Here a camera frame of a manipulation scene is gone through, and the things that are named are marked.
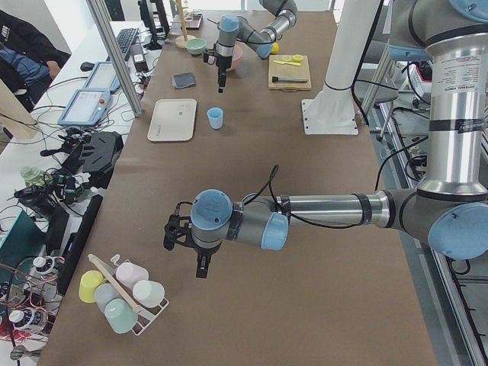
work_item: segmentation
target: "green bowl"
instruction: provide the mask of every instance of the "green bowl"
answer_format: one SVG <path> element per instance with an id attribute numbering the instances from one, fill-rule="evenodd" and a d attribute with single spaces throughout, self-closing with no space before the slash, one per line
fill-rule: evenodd
<path id="1" fill-rule="evenodd" d="M 192 55 L 200 55 L 207 47 L 207 41 L 203 38 L 193 38 L 186 41 L 186 49 Z"/>

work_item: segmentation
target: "keyboard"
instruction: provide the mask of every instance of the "keyboard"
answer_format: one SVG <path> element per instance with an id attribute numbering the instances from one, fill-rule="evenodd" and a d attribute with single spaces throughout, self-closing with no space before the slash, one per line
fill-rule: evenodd
<path id="1" fill-rule="evenodd" d="M 124 28 L 117 35 L 117 43 L 125 61 L 130 58 L 130 46 L 134 44 L 138 33 L 138 28 Z"/>

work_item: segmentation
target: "black cloth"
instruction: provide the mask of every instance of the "black cloth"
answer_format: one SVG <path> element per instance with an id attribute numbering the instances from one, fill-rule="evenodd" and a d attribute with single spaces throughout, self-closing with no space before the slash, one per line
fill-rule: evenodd
<path id="1" fill-rule="evenodd" d="M 42 65 L 46 65 L 47 61 L 56 61 L 59 67 L 63 67 L 69 58 L 68 53 L 57 50 L 35 26 L 1 10 L 0 42 Z M 0 79 L 12 92 L 16 92 L 18 89 L 29 89 L 17 70 L 1 58 Z"/>

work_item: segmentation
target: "cup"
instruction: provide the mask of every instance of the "cup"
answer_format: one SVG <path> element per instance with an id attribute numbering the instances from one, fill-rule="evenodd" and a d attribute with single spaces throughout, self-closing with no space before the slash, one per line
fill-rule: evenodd
<path id="1" fill-rule="evenodd" d="M 140 265 L 124 262 L 117 267 L 115 277 L 125 287 L 132 290 L 137 282 L 149 279 L 149 272 Z"/>
<path id="2" fill-rule="evenodd" d="M 99 271 L 88 271 L 79 282 L 78 296 L 84 303 L 95 302 L 95 290 L 104 283 L 104 276 Z"/>
<path id="3" fill-rule="evenodd" d="M 136 283 L 132 295 L 145 307 L 157 307 L 165 298 L 165 288 L 159 282 L 142 280 Z"/>
<path id="4" fill-rule="evenodd" d="M 137 323 L 137 314 L 122 299 L 113 299 L 104 311 L 105 318 L 117 334 L 129 332 Z"/>
<path id="5" fill-rule="evenodd" d="M 218 107 L 213 107 L 207 111 L 208 121 L 214 130 L 218 130 L 223 126 L 223 111 Z"/>
<path id="6" fill-rule="evenodd" d="M 98 309 L 102 313 L 105 312 L 105 307 L 113 299 L 121 299 L 122 296 L 115 290 L 115 287 L 111 284 L 101 284 L 95 290 L 95 302 L 97 303 Z"/>

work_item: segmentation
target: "computer mouse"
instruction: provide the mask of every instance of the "computer mouse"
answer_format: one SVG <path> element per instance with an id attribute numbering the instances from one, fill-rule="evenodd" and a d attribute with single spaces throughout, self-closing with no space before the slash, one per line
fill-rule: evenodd
<path id="1" fill-rule="evenodd" d="M 88 61 L 85 61 L 84 63 L 81 64 L 79 67 L 80 70 L 82 71 L 91 71 L 95 67 L 94 63 L 89 63 Z"/>

